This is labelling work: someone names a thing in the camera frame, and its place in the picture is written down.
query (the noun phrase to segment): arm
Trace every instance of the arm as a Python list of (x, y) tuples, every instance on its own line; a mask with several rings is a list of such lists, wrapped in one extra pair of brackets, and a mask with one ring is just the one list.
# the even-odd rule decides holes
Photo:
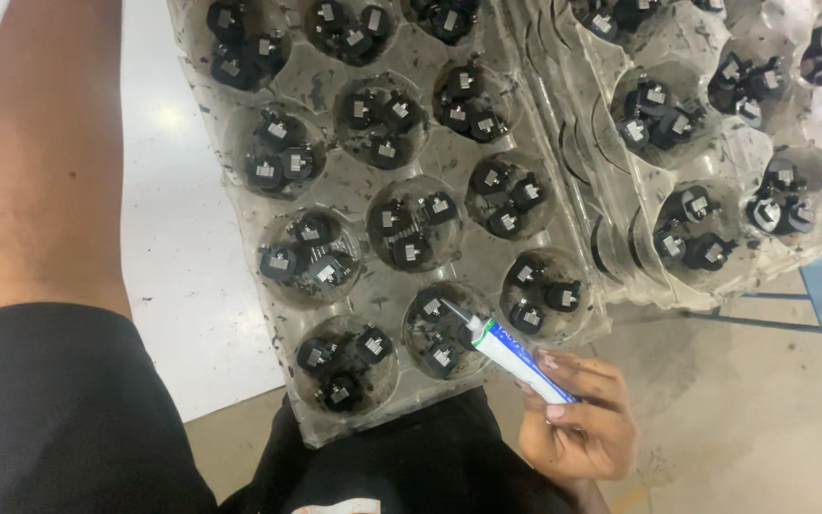
[(12, 0), (0, 27), (0, 306), (131, 317), (120, 262), (121, 0)]
[(626, 476), (636, 445), (623, 375), (610, 364), (560, 350), (540, 350), (535, 360), (549, 379), (583, 402), (548, 405), (516, 380), (525, 393), (519, 446), (580, 514), (610, 514), (596, 480)]

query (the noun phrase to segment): white glue tube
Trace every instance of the white glue tube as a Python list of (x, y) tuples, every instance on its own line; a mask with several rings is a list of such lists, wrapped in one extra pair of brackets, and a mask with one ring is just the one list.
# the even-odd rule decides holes
[(477, 351), (490, 357), (513, 377), (530, 385), (545, 402), (552, 405), (581, 402), (576, 396), (560, 389), (548, 379), (535, 364), (531, 354), (495, 319), (480, 319), (452, 302), (443, 299), (440, 299), (440, 302), (465, 320), (465, 326), (471, 331), (471, 344)]

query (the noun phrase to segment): finger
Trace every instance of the finger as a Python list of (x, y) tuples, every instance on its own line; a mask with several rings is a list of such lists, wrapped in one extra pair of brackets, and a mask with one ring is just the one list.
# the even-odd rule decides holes
[(513, 377), (512, 381), (515, 382), (515, 384), (519, 386), (519, 389), (522, 390), (522, 394), (525, 397), (525, 410), (543, 415), (544, 408), (547, 407), (547, 402), (544, 401), (542, 396), (535, 392), (530, 385), (522, 380)]
[(623, 373), (621, 372), (620, 368), (611, 364), (609, 362), (604, 362), (603, 360), (599, 360), (597, 358), (585, 358), (581, 356), (577, 356), (573, 352), (569, 352), (562, 349), (557, 350), (538, 350), (538, 353), (543, 355), (550, 355), (553, 356), (555, 359), (564, 360), (566, 362), (572, 363), (574, 366), (579, 368), (583, 368), (587, 371), (592, 371), (599, 375), (605, 375), (612, 379), (623, 379)]
[(628, 415), (616, 413), (588, 403), (567, 403), (548, 405), (547, 421), (551, 425), (586, 433), (588, 440), (598, 439), (608, 453), (632, 453), (636, 440), (636, 426)]
[(550, 352), (539, 352), (538, 368), (551, 379), (588, 403), (605, 407), (619, 413), (626, 412), (626, 385), (622, 379), (597, 373), (583, 368), (579, 362), (565, 356), (554, 356)]

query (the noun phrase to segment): black residue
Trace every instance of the black residue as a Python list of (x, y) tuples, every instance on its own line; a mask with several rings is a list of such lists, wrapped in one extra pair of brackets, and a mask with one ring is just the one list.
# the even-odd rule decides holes
[(325, 105), (325, 95), (323, 95), (323, 79), (321, 75), (322, 73), (319, 72), (313, 76), (313, 90), (310, 91), (310, 100), (313, 101), (313, 109), (316, 111), (326, 111), (328, 109)]

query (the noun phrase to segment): clear plastic tray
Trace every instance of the clear plastic tray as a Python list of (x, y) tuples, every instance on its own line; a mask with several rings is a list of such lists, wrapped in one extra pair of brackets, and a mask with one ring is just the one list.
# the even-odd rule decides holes
[[(523, 293), (505, 280), (517, 258), (528, 254), (547, 266), (547, 279), (578, 280), (582, 288), (576, 312), (545, 309), (541, 331), (534, 336), (515, 332), (520, 341), (532, 348), (558, 346), (565, 340), (585, 342), (610, 329), (603, 282), (607, 279), (592, 264), (582, 226), (587, 218), (584, 203), (552, 145), (556, 131), (547, 132), (545, 118), (553, 114), (545, 91), (532, 71), (523, 69), (523, 38), (515, 22), (524, 18), (512, 11), (524, 5), (481, 0), (474, 29), (457, 45), (448, 46), (417, 24), (406, 1), (345, 0), (342, 4), (354, 14), (367, 5), (381, 6), (393, 26), (376, 59), (351, 66), (307, 39), (308, 31), (312, 32), (307, 22), (310, 2), (251, 2), (246, 7), (247, 28), (280, 31), (288, 60), (256, 90), (241, 91), (211, 77), (216, 40), (205, 22), (211, 2), (168, 3), (177, 43), (187, 55), (183, 69), (224, 169), (222, 182), (235, 205), (246, 259), (307, 445), (319, 447), (380, 425), (475, 387), (496, 372), (484, 356), (465, 351), (457, 337), (446, 333), (451, 330), (430, 326), (415, 315), (414, 301), (428, 287), (440, 286), (463, 306), (495, 316), (510, 327), (512, 306), (526, 296), (535, 300), (534, 291)], [(435, 97), (448, 71), (469, 59), (484, 73), (484, 101), (489, 99), (509, 129), (490, 144), (456, 134), (434, 117), (440, 110)], [(371, 166), (364, 146), (368, 134), (350, 130), (340, 115), (345, 95), (368, 89), (381, 94), (400, 90), (422, 113), (421, 123), (407, 138), (410, 158), (397, 169)], [(313, 181), (294, 183), (276, 194), (249, 187), (246, 153), (267, 112), (284, 113), (303, 127), (317, 161), (324, 160)], [(522, 232), (512, 239), (499, 239), (485, 228), (497, 202), (470, 188), (472, 173), (485, 160), (512, 165), (513, 184), (525, 178), (526, 171), (535, 173), (549, 193), (545, 202), (524, 215)], [(432, 250), (426, 263), (413, 272), (396, 269), (389, 255), (394, 238), (377, 237), (368, 229), (372, 209), (400, 198), (415, 210), (415, 223), (424, 226), (416, 211), (417, 200), (438, 191), (451, 196), (460, 215), (437, 228), (426, 228)], [(283, 285), (258, 272), (260, 248), (292, 241), (287, 228), (311, 211), (331, 220), (337, 237), (315, 249), (310, 259), (315, 262), (337, 254), (350, 270), (343, 283), (331, 290), (308, 286), (305, 280)], [(372, 366), (361, 364), (350, 349), (366, 324), (382, 329), (394, 343), (394, 351)], [(422, 356), (437, 330), (460, 356), (459, 366), (446, 379), (436, 378)], [(346, 414), (331, 412), (318, 397), (329, 375), (311, 376), (295, 363), (300, 345), (314, 336), (348, 345), (338, 370), (359, 380), (363, 401)]]
[[(561, 127), (556, 150), (579, 190), (575, 205), (607, 298), (708, 309), (821, 255), (822, 87), (802, 79), (800, 63), (812, 30), (822, 25), (822, 1), (726, 0), (721, 15), (691, 0), (665, 2), (634, 34), (624, 32), (613, 43), (577, 20), (585, 3), (527, 1), (516, 25), (525, 33), (532, 69), (547, 86), (544, 117)], [(707, 87), (729, 51), (757, 65), (782, 58), (783, 95), (763, 105), (761, 130), (710, 104)], [(706, 109), (690, 143), (667, 152), (626, 148), (615, 123), (640, 77)], [(795, 162), (807, 180), (802, 194), (816, 213), (808, 234), (768, 235), (744, 214), (773, 157)], [(713, 231), (739, 244), (718, 272), (666, 267), (653, 248), (665, 199), (692, 185), (707, 189), (722, 209), (692, 227), (691, 236)]]

